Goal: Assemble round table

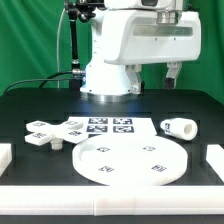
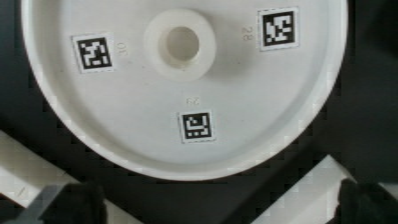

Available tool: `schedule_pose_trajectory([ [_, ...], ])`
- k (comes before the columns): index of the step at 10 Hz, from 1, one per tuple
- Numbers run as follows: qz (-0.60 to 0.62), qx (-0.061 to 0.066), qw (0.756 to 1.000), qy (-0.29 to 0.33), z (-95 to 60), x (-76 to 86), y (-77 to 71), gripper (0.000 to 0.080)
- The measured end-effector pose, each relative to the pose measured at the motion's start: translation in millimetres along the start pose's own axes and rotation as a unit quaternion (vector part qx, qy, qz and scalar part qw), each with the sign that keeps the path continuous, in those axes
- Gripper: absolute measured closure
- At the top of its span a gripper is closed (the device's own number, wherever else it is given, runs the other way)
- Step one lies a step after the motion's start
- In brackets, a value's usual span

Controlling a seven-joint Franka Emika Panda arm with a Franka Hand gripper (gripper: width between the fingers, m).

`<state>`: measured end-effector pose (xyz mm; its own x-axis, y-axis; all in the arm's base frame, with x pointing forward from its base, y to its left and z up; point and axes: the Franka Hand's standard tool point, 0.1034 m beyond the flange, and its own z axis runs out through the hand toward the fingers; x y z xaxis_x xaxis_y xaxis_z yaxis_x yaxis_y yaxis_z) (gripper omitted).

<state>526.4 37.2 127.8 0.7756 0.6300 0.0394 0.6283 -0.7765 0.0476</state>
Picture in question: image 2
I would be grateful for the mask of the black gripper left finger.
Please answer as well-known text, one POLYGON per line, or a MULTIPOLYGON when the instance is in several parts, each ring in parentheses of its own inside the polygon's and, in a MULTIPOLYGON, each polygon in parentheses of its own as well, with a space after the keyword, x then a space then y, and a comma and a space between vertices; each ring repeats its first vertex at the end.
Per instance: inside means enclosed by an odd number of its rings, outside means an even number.
POLYGON ((16 223, 107 224, 102 187, 93 182, 47 186, 18 216, 16 223))

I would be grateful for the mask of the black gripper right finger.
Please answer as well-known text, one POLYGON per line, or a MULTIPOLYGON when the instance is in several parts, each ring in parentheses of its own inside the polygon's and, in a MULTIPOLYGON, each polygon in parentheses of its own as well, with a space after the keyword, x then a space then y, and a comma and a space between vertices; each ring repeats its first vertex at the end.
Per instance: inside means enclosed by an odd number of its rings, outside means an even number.
POLYGON ((342 181, 335 224, 398 224, 398 199, 379 184, 342 181))

